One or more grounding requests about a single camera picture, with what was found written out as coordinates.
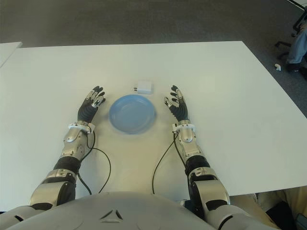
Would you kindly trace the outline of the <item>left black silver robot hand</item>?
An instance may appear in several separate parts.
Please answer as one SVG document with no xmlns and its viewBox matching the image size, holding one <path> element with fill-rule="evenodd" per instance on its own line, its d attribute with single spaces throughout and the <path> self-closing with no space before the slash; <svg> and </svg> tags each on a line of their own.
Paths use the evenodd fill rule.
<svg viewBox="0 0 307 230">
<path fill-rule="evenodd" d="M 98 108 L 105 102 L 103 87 L 94 87 L 84 99 L 77 113 L 77 121 L 91 123 Z"/>
</svg>

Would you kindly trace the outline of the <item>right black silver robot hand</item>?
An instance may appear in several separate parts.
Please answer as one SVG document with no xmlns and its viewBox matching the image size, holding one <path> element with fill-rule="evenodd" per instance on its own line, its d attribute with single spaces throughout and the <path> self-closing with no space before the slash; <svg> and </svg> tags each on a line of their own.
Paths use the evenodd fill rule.
<svg viewBox="0 0 307 230">
<path fill-rule="evenodd" d="M 172 96 L 171 100 L 165 97 L 164 103 L 170 110 L 171 114 L 178 122 L 189 120 L 188 108 L 181 90 L 176 85 L 173 85 L 171 87 L 170 95 Z"/>
</svg>

